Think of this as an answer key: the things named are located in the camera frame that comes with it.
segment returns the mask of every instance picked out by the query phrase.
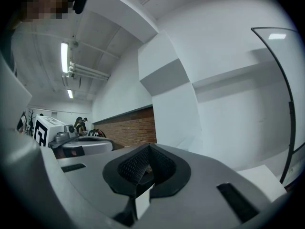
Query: fluorescent light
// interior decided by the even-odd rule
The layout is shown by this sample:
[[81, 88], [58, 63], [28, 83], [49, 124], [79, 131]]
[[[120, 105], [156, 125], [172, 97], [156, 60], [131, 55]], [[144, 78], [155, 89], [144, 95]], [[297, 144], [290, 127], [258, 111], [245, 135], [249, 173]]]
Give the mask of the fluorescent light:
[[70, 98], [73, 98], [72, 91], [71, 91], [71, 90], [67, 90], [67, 91], [68, 91], [69, 97], [70, 97]]
[[61, 67], [62, 72], [68, 73], [68, 44], [61, 43]]
[[285, 39], [286, 34], [270, 34], [269, 40], [273, 39]]

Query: black frame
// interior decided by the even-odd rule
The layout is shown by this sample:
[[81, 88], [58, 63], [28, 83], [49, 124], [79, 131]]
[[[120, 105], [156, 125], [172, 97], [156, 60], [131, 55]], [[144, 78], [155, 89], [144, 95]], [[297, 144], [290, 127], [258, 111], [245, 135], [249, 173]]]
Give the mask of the black frame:
[[294, 153], [296, 153], [298, 150], [300, 150], [305, 143], [303, 143], [301, 146], [299, 146], [296, 150], [294, 150], [295, 147], [295, 122], [296, 122], [296, 118], [295, 118], [295, 104], [294, 104], [294, 99], [292, 96], [292, 92], [291, 92], [291, 88], [289, 85], [289, 81], [286, 77], [286, 74], [279, 62], [279, 60], [277, 59], [275, 53], [272, 51], [272, 49], [269, 47], [269, 45], [265, 42], [265, 40], [255, 31], [257, 29], [284, 29], [284, 30], [289, 30], [289, 31], [293, 31], [298, 33], [298, 31], [296, 30], [292, 30], [292, 29], [288, 29], [288, 28], [282, 28], [282, 27], [252, 27], [251, 30], [255, 33], [255, 35], [257, 35], [257, 37], [264, 43], [264, 45], [267, 47], [267, 49], [270, 51], [270, 53], [272, 54], [272, 56], [274, 57], [278, 67], [280, 68], [282, 75], [284, 77], [285, 83], [287, 85], [287, 89], [289, 92], [289, 97], [290, 97], [290, 102], [289, 102], [289, 110], [290, 110], [290, 122], [291, 122], [291, 133], [290, 133], [290, 143], [289, 143], [289, 151], [288, 151], [288, 156], [287, 156], [287, 160], [286, 160], [286, 164], [280, 179], [280, 182], [283, 183], [285, 180], [285, 177], [287, 175], [290, 163], [291, 163], [291, 159], [292, 159], [292, 155]]

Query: brick wall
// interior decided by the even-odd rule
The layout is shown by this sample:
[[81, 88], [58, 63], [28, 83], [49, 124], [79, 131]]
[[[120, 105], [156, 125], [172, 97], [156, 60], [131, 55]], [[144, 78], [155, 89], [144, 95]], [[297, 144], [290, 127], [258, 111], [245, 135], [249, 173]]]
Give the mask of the brick wall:
[[94, 128], [123, 146], [157, 142], [153, 107], [98, 122]]

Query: hair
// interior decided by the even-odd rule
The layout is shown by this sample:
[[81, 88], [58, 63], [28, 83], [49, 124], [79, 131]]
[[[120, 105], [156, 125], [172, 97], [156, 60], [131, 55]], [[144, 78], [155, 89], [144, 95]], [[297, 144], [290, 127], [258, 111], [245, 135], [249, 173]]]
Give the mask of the hair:
[[80, 120], [82, 120], [82, 118], [81, 118], [81, 117], [77, 117], [77, 119], [76, 119], [76, 121], [75, 121], [75, 124], [74, 124], [74, 128], [76, 127], [77, 123], [78, 123]]

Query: ceiling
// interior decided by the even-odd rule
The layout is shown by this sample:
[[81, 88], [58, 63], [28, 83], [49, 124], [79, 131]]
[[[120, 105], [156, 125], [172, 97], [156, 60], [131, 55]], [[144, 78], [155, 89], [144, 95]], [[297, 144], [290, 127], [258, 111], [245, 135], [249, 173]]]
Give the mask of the ceiling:
[[[156, 19], [194, 0], [138, 0]], [[12, 50], [18, 78], [33, 97], [53, 97], [67, 101], [61, 78], [61, 43], [78, 47], [72, 60], [92, 69], [111, 74], [126, 49], [139, 40], [124, 28], [90, 10], [80, 15], [71, 12], [62, 20], [49, 19], [23, 23], [16, 30]], [[106, 82], [82, 77], [68, 80], [74, 98], [92, 101]]]

